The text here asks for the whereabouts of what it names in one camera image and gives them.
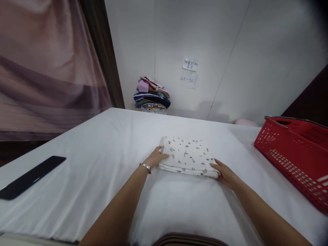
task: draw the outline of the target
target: paper sign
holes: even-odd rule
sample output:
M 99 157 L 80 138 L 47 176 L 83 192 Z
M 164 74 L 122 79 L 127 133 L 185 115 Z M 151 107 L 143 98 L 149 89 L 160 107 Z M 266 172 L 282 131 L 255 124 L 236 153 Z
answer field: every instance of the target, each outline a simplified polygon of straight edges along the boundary
M 195 88 L 196 76 L 193 72 L 183 71 L 180 80 L 180 84 L 187 88 Z
M 190 70 L 190 71 L 196 71 L 198 68 L 198 62 L 196 61 L 191 61 L 189 59 L 187 59 L 186 57 L 184 57 L 182 59 L 183 63 L 182 63 L 182 67 L 184 69 Z

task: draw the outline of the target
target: white table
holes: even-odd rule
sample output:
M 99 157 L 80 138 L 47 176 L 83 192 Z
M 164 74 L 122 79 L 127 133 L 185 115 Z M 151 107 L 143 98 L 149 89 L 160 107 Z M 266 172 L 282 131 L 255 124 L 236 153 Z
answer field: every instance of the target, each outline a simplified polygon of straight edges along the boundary
M 202 139 L 312 244 L 325 234 L 321 214 L 254 147 L 260 128 L 112 108 L 0 168 L 0 187 L 48 157 L 67 160 L 12 201 L 0 200 L 0 231 L 81 240 L 162 136 Z M 150 245 L 168 232 L 261 244 L 235 195 L 214 180 L 157 170 L 149 175 L 130 231 Z

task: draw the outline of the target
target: phone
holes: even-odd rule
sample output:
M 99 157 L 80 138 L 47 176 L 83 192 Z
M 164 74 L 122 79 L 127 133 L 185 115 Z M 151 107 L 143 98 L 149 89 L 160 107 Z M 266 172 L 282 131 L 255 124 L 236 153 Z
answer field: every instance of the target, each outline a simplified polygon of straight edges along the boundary
M 65 157 L 52 156 L 0 190 L 0 199 L 13 200 L 59 166 Z

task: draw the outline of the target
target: stack of folded clothes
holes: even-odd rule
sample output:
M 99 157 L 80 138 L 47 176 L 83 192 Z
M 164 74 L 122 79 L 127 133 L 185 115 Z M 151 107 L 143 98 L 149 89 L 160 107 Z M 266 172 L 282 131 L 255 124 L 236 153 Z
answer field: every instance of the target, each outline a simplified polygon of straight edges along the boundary
M 166 109 L 171 105 L 170 94 L 164 86 L 155 83 L 151 78 L 140 77 L 137 93 L 133 98 L 135 107 L 150 113 L 166 114 Z

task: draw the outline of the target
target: folded white cloth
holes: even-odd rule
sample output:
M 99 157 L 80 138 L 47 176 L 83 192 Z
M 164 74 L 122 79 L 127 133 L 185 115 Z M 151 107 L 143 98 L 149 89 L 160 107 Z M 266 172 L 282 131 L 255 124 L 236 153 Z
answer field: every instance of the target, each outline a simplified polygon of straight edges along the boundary
M 210 166 L 215 163 L 208 147 L 201 140 L 187 140 L 178 137 L 163 137 L 162 153 L 170 157 L 163 159 L 159 168 L 171 172 L 204 175 L 217 178 L 221 173 Z

